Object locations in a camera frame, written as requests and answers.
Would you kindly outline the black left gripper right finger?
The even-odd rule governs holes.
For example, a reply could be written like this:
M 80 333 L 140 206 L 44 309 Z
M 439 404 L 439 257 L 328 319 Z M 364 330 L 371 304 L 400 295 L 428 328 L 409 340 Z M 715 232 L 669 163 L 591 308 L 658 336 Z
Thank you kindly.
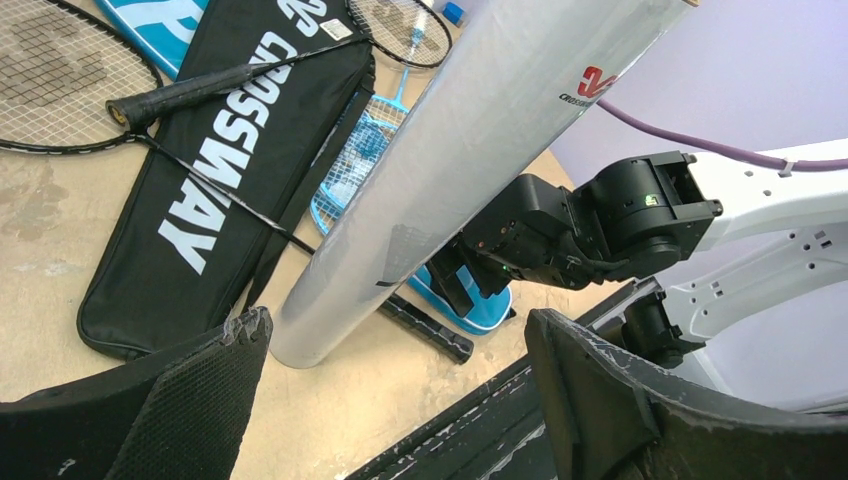
M 525 326 L 561 479 L 843 479 L 845 418 L 685 380 L 552 309 Z

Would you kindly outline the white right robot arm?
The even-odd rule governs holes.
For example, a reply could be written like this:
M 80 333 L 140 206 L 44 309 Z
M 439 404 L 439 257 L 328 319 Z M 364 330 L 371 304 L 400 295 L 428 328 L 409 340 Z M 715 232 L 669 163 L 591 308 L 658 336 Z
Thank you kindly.
M 734 323 L 847 277 L 847 171 L 744 165 L 728 154 L 625 158 L 574 189 L 524 173 L 427 263 L 458 314 L 514 280 L 569 290 L 625 282 L 588 322 L 666 368 Z

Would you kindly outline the white shuttlecock tube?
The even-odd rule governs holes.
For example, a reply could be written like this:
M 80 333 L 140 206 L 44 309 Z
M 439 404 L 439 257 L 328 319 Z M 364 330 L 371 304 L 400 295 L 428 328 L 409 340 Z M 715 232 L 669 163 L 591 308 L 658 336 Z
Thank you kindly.
M 321 363 L 589 109 L 694 1 L 488 1 L 273 314 L 270 354 Z

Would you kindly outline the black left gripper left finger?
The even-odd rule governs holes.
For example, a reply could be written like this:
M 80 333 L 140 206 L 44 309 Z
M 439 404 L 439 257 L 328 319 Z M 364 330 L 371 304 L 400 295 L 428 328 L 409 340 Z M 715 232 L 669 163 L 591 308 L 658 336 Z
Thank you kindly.
M 267 308 L 1 405 L 4 479 L 227 479 L 272 334 Z

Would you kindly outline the black Crossway racket cover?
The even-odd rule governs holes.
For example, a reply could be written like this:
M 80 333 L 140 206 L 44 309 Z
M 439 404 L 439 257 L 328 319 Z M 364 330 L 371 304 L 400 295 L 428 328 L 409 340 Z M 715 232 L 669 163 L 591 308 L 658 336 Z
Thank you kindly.
M 212 1 L 178 73 L 186 80 L 334 43 L 340 1 Z M 166 117 L 156 140 L 286 230 L 296 188 L 370 72 L 365 42 L 284 66 Z M 80 302 L 90 348 L 150 354 L 220 325 L 284 240 L 235 203 L 149 152 Z

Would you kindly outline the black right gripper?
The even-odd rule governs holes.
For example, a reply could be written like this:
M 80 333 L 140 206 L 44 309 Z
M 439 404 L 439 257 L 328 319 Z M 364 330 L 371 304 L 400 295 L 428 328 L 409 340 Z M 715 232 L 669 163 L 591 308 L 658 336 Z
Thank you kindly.
M 568 290 L 610 280 L 592 180 L 575 190 L 521 174 L 427 262 L 431 289 L 458 317 L 510 280 Z

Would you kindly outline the small blue block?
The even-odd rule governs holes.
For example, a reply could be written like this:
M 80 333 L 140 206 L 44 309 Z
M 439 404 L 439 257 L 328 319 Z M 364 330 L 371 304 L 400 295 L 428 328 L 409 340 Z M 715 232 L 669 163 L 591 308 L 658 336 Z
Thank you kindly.
M 441 10 L 445 19 L 456 27 L 462 27 L 466 22 L 467 12 L 464 7 L 455 1 L 447 1 Z

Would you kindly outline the blue racket cover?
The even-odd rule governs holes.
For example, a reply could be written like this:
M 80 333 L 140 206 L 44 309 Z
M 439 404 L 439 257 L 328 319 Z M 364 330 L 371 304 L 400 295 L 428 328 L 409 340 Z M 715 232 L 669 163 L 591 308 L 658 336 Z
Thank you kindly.
M 97 0 L 105 17 L 175 80 L 209 2 L 207 0 Z

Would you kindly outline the light blue badminton racket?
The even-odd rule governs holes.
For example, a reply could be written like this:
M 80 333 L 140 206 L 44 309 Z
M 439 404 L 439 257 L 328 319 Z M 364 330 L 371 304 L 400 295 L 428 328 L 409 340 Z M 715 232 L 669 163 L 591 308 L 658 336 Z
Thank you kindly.
M 410 73 L 405 68 L 393 97 L 373 96 L 343 146 L 325 181 L 333 201 L 344 208 L 380 160 L 409 109 L 403 104 Z
M 394 125 L 370 114 L 360 117 L 310 202 L 310 213 L 322 235 L 343 214 L 395 131 Z

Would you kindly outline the black badminton racket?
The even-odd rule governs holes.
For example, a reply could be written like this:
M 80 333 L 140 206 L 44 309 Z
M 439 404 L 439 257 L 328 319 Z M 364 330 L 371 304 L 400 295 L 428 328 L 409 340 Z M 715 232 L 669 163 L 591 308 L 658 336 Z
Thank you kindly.
M 67 1 L 1 4 L 1 147 L 37 155 L 85 155 L 139 143 L 183 167 L 189 179 L 308 254 L 314 248 L 240 199 L 220 180 L 166 149 L 150 134 L 152 118 L 134 125 L 109 95 L 164 87 L 152 61 L 113 27 Z
M 106 112 L 118 126 L 132 131 L 167 114 L 238 89 L 273 70 L 350 45 L 368 42 L 390 59 L 419 69 L 440 66 L 453 47 L 453 37 L 445 22 L 423 1 L 353 0 L 345 3 L 345 9 L 355 29 L 331 45 L 276 62 L 237 65 L 148 92 L 107 100 Z

